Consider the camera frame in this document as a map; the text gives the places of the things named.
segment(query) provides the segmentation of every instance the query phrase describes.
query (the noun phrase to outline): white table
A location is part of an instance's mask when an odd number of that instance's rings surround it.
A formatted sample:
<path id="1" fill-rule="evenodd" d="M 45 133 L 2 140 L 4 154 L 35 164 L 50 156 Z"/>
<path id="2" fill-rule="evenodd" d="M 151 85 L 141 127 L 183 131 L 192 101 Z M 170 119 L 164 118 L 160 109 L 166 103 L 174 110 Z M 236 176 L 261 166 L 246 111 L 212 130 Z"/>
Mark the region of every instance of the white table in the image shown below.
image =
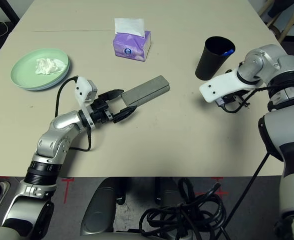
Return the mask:
<path id="1" fill-rule="evenodd" d="M 38 139 L 54 117 L 58 86 L 33 92 L 16 87 L 10 79 L 16 61 L 39 48 L 65 51 L 72 64 L 68 76 L 93 80 L 99 94 L 129 90 L 158 75 L 171 87 L 138 107 L 126 121 L 94 130 L 94 148 L 90 152 L 70 151 L 61 176 L 253 174 L 265 154 L 257 122 L 267 112 L 267 93 L 255 95 L 250 109 L 228 114 L 214 103 L 204 102 L 198 91 L 204 82 L 194 74 L 210 36 L 224 36 L 236 46 L 217 74 L 234 68 L 251 49 L 277 44 L 249 3 L 49 2 L 35 0 L 0 51 L 0 176 L 25 175 Z M 114 17 L 145 19 L 152 39 L 146 62 L 114 56 Z M 59 113 L 79 109 L 73 91 L 72 83 L 63 90 Z M 111 104 L 114 113 L 123 107 L 121 99 Z M 87 146 L 86 136 L 79 141 L 79 146 Z M 283 164 L 271 157 L 261 175 L 279 175 L 282 169 Z"/>

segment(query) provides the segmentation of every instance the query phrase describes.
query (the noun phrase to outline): cup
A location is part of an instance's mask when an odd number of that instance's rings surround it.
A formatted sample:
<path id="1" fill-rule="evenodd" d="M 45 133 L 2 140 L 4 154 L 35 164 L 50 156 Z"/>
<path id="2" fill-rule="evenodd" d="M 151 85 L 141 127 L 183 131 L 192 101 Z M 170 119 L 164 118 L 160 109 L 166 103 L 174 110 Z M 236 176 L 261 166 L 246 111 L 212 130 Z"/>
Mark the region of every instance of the cup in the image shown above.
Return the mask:
<path id="1" fill-rule="evenodd" d="M 232 41 L 224 37 L 212 36 L 208 38 L 196 69 L 197 78 L 210 80 L 235 50 Z"/>

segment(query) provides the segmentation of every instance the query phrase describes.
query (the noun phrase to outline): gray floor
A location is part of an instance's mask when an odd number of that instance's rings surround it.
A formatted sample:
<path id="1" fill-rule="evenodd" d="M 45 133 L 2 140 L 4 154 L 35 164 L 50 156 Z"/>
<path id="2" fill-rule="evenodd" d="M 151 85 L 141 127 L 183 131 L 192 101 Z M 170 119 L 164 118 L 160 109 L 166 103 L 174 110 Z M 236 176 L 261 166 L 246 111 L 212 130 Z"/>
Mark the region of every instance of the gray floor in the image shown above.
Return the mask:
<path id="1" fill-rule="evenodd" d="M 196 193 L 207 191 L 217 179 L 210 177 L 191 177 Z M 220 192 L 229 213 L 242 193 L 249 177 L 224 177 L 218 179 L 222 183 Z M 14 177 L 7 179 L 11 188 L 0 207 L 0 224 L 9 206 L 18 181 Z M 98 185 L 100 177 L 77 177 L 69 182 L 69 190 L 65 200 L 66 181 L 58 179 L 58 189 L 53 197 L 55 211 L 45 240 L 72 240 L 79 236 L 80 224 L 86 207 Z M 131 179 L 126 203 L 117 206 L 115 231 L 137 229 L 141 214 L 148 208 L 156 207 L 153 202 L 154 179 L 151 177 L 135 177 Z M 278 218 L 279 176 L 258 177 L 252 189 L 227 227 L 233 240 L 276 240 L 273 225 Z"/>

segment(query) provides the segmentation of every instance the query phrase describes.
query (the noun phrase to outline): purple tissue box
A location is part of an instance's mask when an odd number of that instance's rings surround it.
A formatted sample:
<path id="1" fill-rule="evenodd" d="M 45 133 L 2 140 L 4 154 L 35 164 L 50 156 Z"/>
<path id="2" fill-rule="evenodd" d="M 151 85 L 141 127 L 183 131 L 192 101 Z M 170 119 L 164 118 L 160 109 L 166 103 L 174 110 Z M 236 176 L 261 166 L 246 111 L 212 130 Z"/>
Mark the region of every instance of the purple tissue box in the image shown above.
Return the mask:
<path id="1" fill-rule="evenodd" d="M 151 45 L 151 32 L 145 31 L 145 37 L 118 33 L 113 39 L 116 56 L 145 61 Z"/>

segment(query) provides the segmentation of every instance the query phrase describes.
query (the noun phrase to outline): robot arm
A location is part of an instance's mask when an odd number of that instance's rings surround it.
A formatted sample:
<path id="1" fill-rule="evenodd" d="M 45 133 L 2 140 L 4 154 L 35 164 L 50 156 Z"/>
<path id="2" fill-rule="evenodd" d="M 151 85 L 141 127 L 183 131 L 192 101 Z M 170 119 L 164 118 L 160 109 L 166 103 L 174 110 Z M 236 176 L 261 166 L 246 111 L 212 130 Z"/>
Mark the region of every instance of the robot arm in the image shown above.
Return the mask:
<path id="1" fill-rule="evenodd" d="M 284 162 L 276 233 L 281 239 L 294 239 L 294 86 L 281 87 L 294 84 L 294 56 L 276 45 L 254 49 L 234 71 L 207 81 L 199 90 L 207 102 L 221 106 L 227 104 L 226 95 L 244 90 L 246 94 L 263 83 L 270 87 L 270 112 L 259 120 L 259 132 L 267 151 Z"/>
<path id="2" fill-rule="evenodd" d="M 26 177 L 20 182 L 0 227 L 0 240 L 42 239 L 54 210 L 51 197 L 56 190 L 56 180 L 74 138 L 84 131 L 91 131 L 95 124 L 117 123 L 136 108 L 132 106 L 117 114 L 110 113 L 106 101 L 118 97 L 123 90 L 112 90 L 95 99 L 96 92 L 97 88 L 90 80 L 77 77 L 75 96 L 81 110 L 54 118 L 49 130 L 39 139 Z"/>

